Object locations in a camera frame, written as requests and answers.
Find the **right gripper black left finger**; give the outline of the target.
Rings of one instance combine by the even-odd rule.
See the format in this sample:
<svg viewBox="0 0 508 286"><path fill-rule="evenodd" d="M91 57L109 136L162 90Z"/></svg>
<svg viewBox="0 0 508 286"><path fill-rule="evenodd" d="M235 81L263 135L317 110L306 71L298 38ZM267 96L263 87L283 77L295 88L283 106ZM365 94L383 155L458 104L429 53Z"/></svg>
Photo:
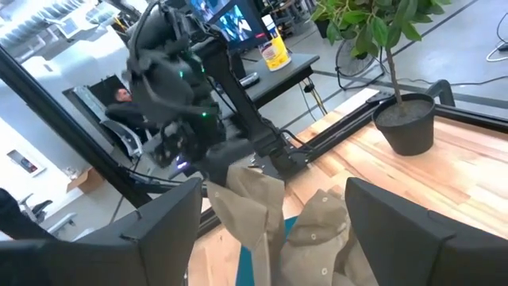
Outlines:
<svg viewBox="0 0 508 286"><path fill-rule="evenodd" d="M187 180L141 207L121 233L136 246L147 285L182 284L198 233L201 190L202 180Z"/></svg>

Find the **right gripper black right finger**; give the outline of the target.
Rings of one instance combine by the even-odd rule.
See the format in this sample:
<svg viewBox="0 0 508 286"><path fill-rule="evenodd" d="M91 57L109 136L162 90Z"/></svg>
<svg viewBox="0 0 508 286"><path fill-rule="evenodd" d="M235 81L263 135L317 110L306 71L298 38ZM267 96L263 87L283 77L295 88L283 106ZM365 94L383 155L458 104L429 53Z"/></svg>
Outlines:
<svg viewBox="0 0 508 286"><path fill-rule="evenodd" d="M352 227L380 285L427 285L443 243L455 233L430 212L360 178L347 179Z"/></svg>

